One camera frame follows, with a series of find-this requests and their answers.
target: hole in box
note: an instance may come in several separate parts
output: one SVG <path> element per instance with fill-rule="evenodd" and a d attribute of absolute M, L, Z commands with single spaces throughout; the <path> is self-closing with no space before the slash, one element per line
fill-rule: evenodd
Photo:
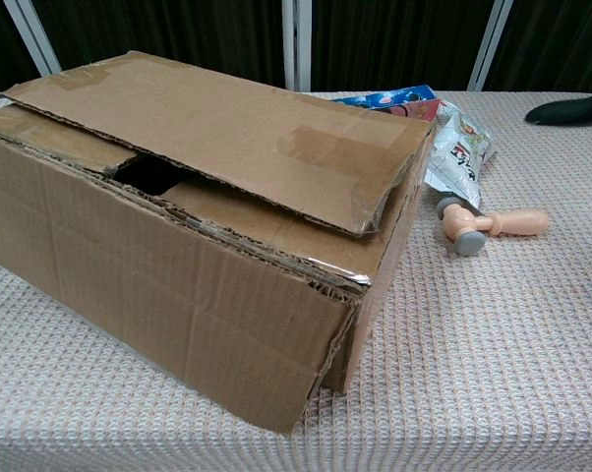
<path fill-rule="evenodd" d="M 193 172 L 149 154 L 140 154 L 119 168 L 113 179 L 131 185 L 148 195 L 162 195 L 174 185 L 189 179 Z"/>

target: black object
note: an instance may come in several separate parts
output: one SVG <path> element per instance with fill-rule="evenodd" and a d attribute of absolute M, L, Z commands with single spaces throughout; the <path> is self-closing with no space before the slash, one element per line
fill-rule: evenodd
<path fill-rule="evenodd" d="M 529 111 L 525 121 L 535 125 L 592 125 L 592 96 L 545 103 Z"/>

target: white tablecloth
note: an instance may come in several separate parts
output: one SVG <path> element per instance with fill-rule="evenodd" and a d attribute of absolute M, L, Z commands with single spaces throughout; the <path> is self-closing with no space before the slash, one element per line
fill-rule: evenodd
<path fill-rule="evenodd" d="M 572 96 L 442 93 L 495 137 L 484 207 L 546 209 L 550 231 L 449 255 L 424 191 L 350 391 L 320 391 L 291 436 L 0 267 L 0 470 L 592 470 L 592 128 L 523 122 Z"/>

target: toy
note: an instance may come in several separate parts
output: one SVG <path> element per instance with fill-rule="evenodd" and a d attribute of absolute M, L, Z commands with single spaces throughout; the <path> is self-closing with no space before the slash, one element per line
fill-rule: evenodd
<path fill-rule="evenodd" d="M 488 231 L 491 236 L 500 233 L 531 236 L 548 229 L 547 214 L 537 209 L 493 211 L 487 216 L 475 216 L 452 200 L 445 199 L 443 205 L 439 205 L 439 212 L 443 210 L 444 234 L 453 241 L 453 249 L 460 256 L 473 256 L 484 247 L 486 236 L 480 231 Z"/>

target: gray hammer head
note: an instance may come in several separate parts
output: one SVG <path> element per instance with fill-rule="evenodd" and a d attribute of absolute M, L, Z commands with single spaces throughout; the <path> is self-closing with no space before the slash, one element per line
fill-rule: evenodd
<path fill-rule="evenodd" d="M 474 256 L 480 252 L 486 236 L 479 231 L 469 231 L 460 235 L 453 243 L 453 250 L 460 256 Z"/>

